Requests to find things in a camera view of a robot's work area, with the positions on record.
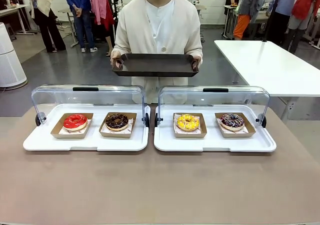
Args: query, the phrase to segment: blue jeans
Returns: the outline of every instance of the blue jeans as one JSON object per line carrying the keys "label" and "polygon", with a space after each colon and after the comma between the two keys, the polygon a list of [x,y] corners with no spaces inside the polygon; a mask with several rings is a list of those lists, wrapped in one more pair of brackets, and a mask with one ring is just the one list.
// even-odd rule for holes
{"label": "blue jeans", "polygon": [[93,49],[95,47],[95,43],[94,43],[94,36],[91,31],[90,11],[82,10],[81,17],[77,17],[76,10],[72,9],[72,14],[74,18],[76,34],[78,37],[80,47],[82,49],[86,47],[85,38],[84,38],[84,29],[85,29],[86,39],[88,40],[89,47]]}

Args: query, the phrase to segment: white cylindrical appliance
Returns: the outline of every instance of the white cylindrical appliance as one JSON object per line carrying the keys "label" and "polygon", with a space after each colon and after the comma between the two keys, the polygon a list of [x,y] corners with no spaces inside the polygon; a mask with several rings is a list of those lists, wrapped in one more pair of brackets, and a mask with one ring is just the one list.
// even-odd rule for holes
{"label": "white cylindrical appliance", "polygon": [[6,26],[0,22],[0,88],[11,90],[27,84],[27,77],[20,64]]}

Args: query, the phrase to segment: clear plastic cover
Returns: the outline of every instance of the clear plastic cover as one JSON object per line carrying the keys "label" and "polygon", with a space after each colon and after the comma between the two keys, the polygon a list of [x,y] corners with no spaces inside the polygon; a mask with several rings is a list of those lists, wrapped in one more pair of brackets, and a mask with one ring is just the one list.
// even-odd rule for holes
{"label": "clear plastic cover", "polygon": [[172,105],[218,107],[228,111],[249,109],[256,122],[263,123],[270,95],[257,86],[165,86],[158,95],[158,124],[162,112]]}
{"label": "clear plastic cover", "polygon": [[44,124],[47,115],[61,105],[68,106],[141,106],[145,122],[145,92],[140,86],[113,85],[43,85],[32,91],[32,102],[39,122]]}

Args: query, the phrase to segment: yellow frosted donut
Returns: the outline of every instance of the yellow frosted donut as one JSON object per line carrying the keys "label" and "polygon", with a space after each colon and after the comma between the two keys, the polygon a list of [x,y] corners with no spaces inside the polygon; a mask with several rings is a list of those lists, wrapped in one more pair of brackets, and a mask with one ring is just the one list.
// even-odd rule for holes
{"label": "yellow frosted donut", "polygon": [[181,130],[192,132],[199,127],[199,119],[190,114],[183,114],[176,120],[176,125]]}

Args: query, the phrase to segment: person holding tray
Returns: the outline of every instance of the person holding tray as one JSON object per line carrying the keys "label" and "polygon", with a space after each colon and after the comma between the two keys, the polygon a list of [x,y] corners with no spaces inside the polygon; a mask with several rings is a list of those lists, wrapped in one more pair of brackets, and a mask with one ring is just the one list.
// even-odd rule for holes
{"label": "person holding tray", "polygon": [[[203,52],[196,7],[187,0],[132,0],[119,13],[111,65],[120,67],[117,60],[129,53],[188,54],[198,68]],[[131,84],[144,87],[150,104],[158,102],[157,88],[187,86],[188,78],[132,77]]]}

